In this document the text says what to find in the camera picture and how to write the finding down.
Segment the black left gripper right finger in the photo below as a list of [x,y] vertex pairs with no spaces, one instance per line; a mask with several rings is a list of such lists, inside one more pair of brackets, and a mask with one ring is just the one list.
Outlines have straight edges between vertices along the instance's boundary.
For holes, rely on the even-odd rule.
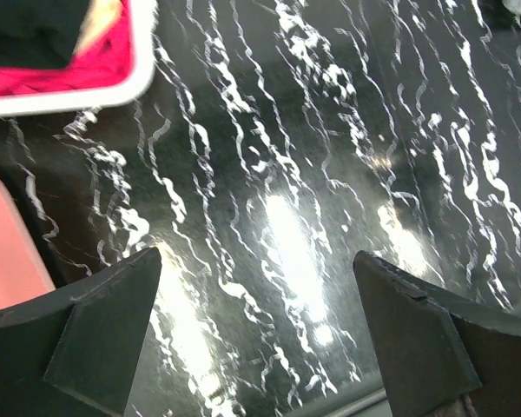
[[521,317],[365,251],[353,271],[395,416],[521,416]]

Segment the black t shirt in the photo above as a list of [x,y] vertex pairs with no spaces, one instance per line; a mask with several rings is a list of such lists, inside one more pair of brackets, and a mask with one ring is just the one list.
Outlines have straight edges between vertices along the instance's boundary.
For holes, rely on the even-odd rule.
[[0,0],[0,68],[67,67],[89,5],[87,0]]

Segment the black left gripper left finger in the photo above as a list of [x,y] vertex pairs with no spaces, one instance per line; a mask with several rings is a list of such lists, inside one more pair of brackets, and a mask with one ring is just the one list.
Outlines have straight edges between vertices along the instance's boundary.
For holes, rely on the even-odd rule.
[[0,310],[0,416],[122,416],[161,270],[146,248]]

